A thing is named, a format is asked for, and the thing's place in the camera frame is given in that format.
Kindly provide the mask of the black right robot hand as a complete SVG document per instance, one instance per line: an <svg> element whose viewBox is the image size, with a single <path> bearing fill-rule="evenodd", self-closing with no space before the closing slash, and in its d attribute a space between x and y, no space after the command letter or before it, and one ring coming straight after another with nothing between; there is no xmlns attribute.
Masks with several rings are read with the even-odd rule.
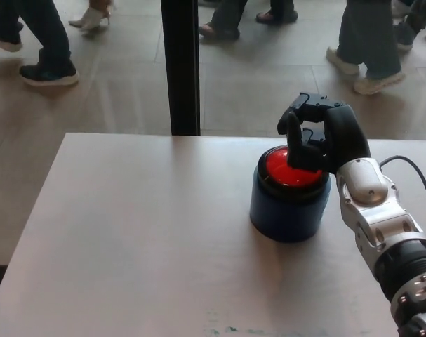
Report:
<svg viewBox="0 0 426 337"><path fill-rule="evenodd" d="M337 173L344 164L371 156L350 105L318 93L300 93L282 114L277 132L285 135L288 164L295 169Z"/></svg>

